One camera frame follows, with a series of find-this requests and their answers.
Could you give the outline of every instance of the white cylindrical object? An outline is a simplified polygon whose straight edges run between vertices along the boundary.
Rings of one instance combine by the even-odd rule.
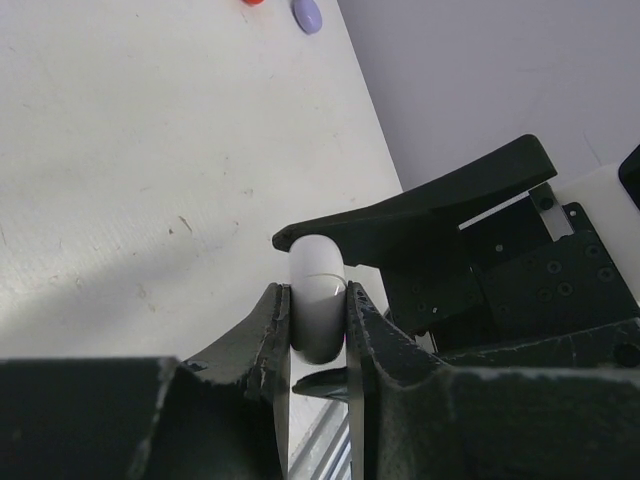
[[[299,238],[289,251],[291,346],[303,360],[334,360],[344,343],[347,283],[340,249],[322,235]]]

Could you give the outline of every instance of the screw hole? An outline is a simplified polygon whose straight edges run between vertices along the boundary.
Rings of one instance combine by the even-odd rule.
[[[563,297],[568,297],[573,293],[573,287],[570,283],[562,282],[560,285],[558,285],[558,293]]]
[[[536,266],[536,259],[533,257],[527,257],[524,259],[524,268],[527,270],[533,270]]]
[[[637,367],[640,365],[640,348],[632,343],[621,343],[614,347],[613,358],[621,367]]]
[[[547,263],[547,271],[552,275],[555,275],[556,273],[560,273],[561,270],[562,270],[562,264],[557,260],[551,260],[549,263]]]
[[[541,288],[540,290],[538,290],[538,300],[540,300],[542,303],[550,302],[552,298],[553,293],[551,293],[551,290],[549,290],[548,288]]]

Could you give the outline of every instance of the screw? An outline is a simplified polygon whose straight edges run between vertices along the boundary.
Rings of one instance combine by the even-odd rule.
[[[613,280],[613,269],[611,267],[602,267],[598,270],[598,280],[601,282],[611,282]]]
[[[550,302],[553,298],[553,293],[551,293],[551,290],[549,290],[548,288],[541,288],[540,290],[538,290],[537,296],[539,301],[541,301],[542,303],[547,303]]]
[[[570,283],[562,282],[558,285],[558,293],[563,297],[568,297],[573,293],[573,287]]]
[[[550,274],[555,275],[557,273],[560,273],[561,270],[562,264],[557,260],[551,260],[549,263],[547,263],[547,271]]]

